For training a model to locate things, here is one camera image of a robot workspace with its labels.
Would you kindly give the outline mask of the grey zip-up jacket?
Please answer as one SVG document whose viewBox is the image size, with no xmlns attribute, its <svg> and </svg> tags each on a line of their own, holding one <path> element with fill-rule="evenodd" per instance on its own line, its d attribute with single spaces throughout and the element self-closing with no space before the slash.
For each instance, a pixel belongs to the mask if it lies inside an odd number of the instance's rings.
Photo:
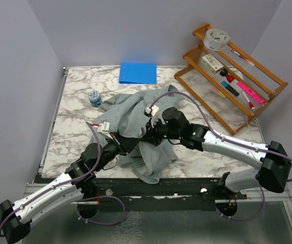
<svg viewBox="0 0 292 244">
<path fill-rule="evenodd" d="M 173 85 L 160 89 L 138 91 L 134 94 L 116 94 L 101 104 L 104 113 L 93 119 L 93 123 L 110 122 L 109 130 L 127 138 L 140 136 L 149 118 L 144 109 L 157 97 L 167 92 L 177 92 Z M 161 171 L 177 160 L 172 145 L 163 141 L 159 146 L 140 142 L 128 156 L 118 156 L 119 165 L 129 168 L 142 181 L 157 184 Z"/>
</svg>

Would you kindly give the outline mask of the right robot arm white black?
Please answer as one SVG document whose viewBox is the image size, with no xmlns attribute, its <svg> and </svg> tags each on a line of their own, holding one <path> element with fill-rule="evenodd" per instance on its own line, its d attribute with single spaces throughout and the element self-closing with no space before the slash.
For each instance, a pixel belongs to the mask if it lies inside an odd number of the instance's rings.
<svg viewBox="0 0 292 244">
<path fill-rule="evenodd" d="M 236 192 L 257 187 L 284 192 L 291 162 L 280 143 L 250 143 L 219 134 L 207 126 L 189 123 L 184 113 L 174 107 L 163 112 L 157 106 L 147 107 L 144 113 L 150 119 L 141 138 L 143 142 L 158 146 L 163 140 L 179 140 L 180 145 L 190 150 L 218 153 L 250 166 L 223 174 L 217 186 L 221 198 L 228 199 Z"/>
</svg>

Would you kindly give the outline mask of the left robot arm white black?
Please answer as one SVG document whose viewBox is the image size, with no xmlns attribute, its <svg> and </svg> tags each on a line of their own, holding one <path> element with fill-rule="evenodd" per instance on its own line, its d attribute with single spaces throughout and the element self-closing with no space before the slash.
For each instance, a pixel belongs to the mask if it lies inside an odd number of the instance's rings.
<svg viewBox="0 0 292 244">
<path fill-rule="evenodd" d="M 31 225 L 57 207 L 78 200 L 97 199 L 95 173 L 103 169 L 117 155 L 128 155 L 140 142 L 111 133 L 104 146 L 98 137 L 81 153 L 64 173 L 34 193 L 14 202 L 0 204 L 0 237 L 16 243 L 31 231 Z"/>
</svg>

